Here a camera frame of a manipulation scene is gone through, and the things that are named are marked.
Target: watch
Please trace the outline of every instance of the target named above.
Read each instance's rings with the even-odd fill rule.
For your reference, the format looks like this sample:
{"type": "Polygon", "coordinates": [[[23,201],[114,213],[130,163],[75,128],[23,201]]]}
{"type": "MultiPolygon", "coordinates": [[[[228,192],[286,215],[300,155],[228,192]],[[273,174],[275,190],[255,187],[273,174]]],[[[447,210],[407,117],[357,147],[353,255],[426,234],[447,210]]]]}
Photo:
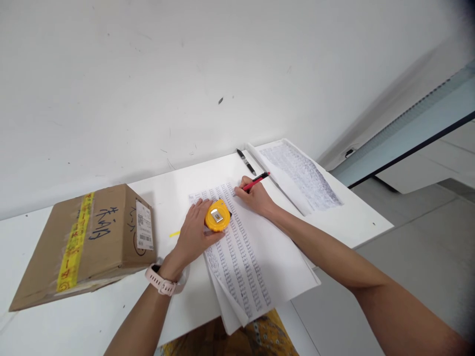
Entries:
{"type": "Polygon", "coordinates": [[[148,279],[150,284],[158,290],[158,293],[170,297],[174,294],[181,293],[185,285],[163,279],[158,275],[159,269],[160,265],[151,264],[145,272],[145,277],[148,279]]]}

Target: black pen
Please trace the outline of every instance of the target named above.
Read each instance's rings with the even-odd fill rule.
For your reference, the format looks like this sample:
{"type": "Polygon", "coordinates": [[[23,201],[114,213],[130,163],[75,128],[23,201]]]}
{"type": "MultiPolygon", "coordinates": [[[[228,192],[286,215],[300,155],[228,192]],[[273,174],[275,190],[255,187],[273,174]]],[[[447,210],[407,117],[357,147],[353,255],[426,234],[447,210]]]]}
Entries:
{"type": "Polygon", "coordinates": [[[249,164],[249,162],[246,160],[246,158],[244,157],[244,155],[242,154],[242,152],[239,150],[239,149],[236,149],[237,151],[237,154],[241,157],[242,161],[244,162],[244,164],[249,168],[249,170],[251,171],[252,174],[256,175],[256,171],[254,170],[254,168],[249,164]]]}

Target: cardboard box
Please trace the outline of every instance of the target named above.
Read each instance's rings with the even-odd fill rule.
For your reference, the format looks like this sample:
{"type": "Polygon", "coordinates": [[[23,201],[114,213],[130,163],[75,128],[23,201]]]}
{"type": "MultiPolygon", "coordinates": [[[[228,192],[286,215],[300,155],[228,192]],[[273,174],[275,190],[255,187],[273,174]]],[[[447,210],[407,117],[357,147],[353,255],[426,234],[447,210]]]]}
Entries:
{"type": "Polygon", "coordinates": [[[157,259],[152,207],[126,184],[55,204],[9,311],[92,292],[157,259]]]}

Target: patterned clothing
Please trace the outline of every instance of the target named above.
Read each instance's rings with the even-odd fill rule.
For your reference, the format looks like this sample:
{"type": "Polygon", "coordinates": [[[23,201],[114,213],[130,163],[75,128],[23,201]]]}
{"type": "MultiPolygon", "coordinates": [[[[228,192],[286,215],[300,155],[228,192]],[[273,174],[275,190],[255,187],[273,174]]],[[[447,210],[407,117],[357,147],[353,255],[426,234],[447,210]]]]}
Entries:
{"type": "Polygon", "coordinates": [[[160,356],[298,355],[275,309],[226,334],[221,318],[160,347],[160,356]]]}

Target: wrist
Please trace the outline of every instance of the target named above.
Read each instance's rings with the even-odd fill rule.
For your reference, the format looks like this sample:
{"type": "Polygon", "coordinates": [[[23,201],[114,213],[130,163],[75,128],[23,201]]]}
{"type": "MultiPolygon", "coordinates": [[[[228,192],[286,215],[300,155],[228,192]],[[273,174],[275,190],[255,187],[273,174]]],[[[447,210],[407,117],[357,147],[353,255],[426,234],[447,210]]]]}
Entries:
{"type": "Polygon", "coordinates": [[[278,206],[277,204],[274,204],[268,209],[266,209],[264,213],[262,214],[262,216],[265,217],[267,220],[270,220],[271,222],[273,222],[273,220],[275,220],[277,216],[279,215],[279,210],[281,210],[281,207],[278,206]]]}
{"type": "Polygon", "coordinates": [[[181,266],[179,260],[175,258],[173,251],[165,257],[162,266],[158,270],[158,275],[163,279],[177,282],[182,275],[185,266],[181,266]]]}

